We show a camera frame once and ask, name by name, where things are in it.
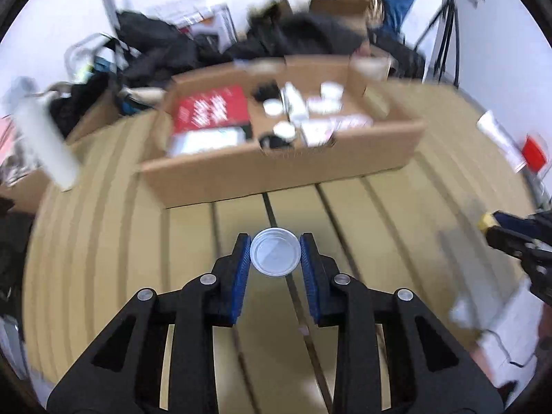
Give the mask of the black hair scrunchie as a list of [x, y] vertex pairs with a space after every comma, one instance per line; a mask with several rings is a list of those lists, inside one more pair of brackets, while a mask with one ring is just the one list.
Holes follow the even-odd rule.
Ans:
[[253, 91], [252, 97], [256, 102], [263, 103], [269, 99], [280, 99], [281, 90], [275, 80], [259, 84]]

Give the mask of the white round jar lid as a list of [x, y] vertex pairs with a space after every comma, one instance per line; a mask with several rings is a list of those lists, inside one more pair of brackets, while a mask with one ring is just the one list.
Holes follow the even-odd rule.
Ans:
[[343, 98], [344, 87], [334, 81], [325, 81], [320, 84], [320, 95], [326, 100], [341, 100]]

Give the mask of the red plastic cup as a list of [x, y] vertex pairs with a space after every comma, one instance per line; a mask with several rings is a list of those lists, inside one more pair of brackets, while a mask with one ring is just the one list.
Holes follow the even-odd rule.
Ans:
[[533, 173], [544, 170], [548, 163], [547, 144], [538, 134], [527, 134], [521, 153]]

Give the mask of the white paper packet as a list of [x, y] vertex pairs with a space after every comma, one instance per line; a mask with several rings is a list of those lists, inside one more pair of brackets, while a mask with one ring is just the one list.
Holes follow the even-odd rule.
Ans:
[[491, 110], [485, 111], [478, 119], [476, 126], [501, 150], [503, 157], [515, 173], [520, 172], [527, 165], [518, 145], [506, 132], [502, 124], [497, 121]]

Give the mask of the cardboard tray box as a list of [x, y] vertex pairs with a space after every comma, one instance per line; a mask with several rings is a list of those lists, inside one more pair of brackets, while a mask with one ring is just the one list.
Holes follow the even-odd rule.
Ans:
[[[321, 83], [343, 85], [343, 115], [366, 115], [371, 126], [336, 132], [321, 146], [301, 137], [288, 148], [269, 149], [259, 139], [276, 120], [267, 117], [252, 92], [276, 81], [292, 83], [303, 97]], [[216, 88], [238, 85], [247, 99], [252, 137], [233, 148], [167, 157], [171, 121], [180, 101]], [[254, 60], [244, 66], [210, 66], [174, 77], [154, 116], [141, 178], [166, 208], [217, 202], [405, 166], [414, 155], [426, 124], [390, 93], [389, 81], [366, 77], [346, 56], [304, 55]]]

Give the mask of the large cardboard box left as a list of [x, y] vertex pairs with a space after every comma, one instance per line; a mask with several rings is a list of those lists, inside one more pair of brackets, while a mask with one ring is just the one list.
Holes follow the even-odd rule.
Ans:
[[53, 124], [45, 122], [42, 115], [39, 126], [46, 127], [46, 139], [38, 139], [37, 128], [31, 133], [31, 146], [38, 146], [40, 167], [12, 185], [2, 183], [1, 198], [11, 201], [15, 210], [36, 213], [50, 183], [62, 191], [70, 190], [75, 186], [79, 173], [77, 154], [72, 147], [76, 147], [79, 140], [114, 124], [119, 117], [111, 92], [105, 91], [85, 113], [67, 137], [66, 146], [63, 146], [61, 136], [53, 133]]

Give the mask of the white tube bottle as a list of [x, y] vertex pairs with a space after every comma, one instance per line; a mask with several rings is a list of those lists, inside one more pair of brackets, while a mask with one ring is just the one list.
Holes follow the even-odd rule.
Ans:
[[309, 119], [308, 107], [300, 91], [289, 81], [282, 88], [282, 97], [289, 121], [301, 125]]

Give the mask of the blue cushion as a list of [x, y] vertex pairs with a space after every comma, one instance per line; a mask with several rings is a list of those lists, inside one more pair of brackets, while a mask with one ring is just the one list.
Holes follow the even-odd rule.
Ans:
[[384, 4], [384, 21], [382, 29], [397, 37], [401, 34], [401, 28], [414, 5], [415, 0], [382, 0]]

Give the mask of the white tall bottle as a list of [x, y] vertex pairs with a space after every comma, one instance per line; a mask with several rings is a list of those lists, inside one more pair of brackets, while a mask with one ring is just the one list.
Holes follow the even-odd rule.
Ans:
[[42, 170], [61, 191], [71, 190], [80, 174], [80, 162], [65, 143], [54, 123], [34, 79], [14, 79], [5, 94], [5, 103], [22, 140]]

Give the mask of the red book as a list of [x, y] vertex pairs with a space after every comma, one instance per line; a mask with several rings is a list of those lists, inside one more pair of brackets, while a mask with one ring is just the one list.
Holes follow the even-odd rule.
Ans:
[[181, 98], [173, 114], [173, 133], [248, 126], [248, 100], [238, 85], [219, 87]]

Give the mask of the black clothes pile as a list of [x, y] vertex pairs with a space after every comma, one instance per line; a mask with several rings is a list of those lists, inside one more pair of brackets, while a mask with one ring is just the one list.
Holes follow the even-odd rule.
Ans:
[[203, 34], [193, 38], [173, 24], [141, 13], [125, 11], [120, 22], [120, 38], [139, 52], [122, 70], [122, 82], [130, 88], [164, 87], [175, 75], [235, 60], [351, 56], [368, 45], [366, 36], [336, 18], [310, 12], [255, 16], [245, 37], [222, 49]]

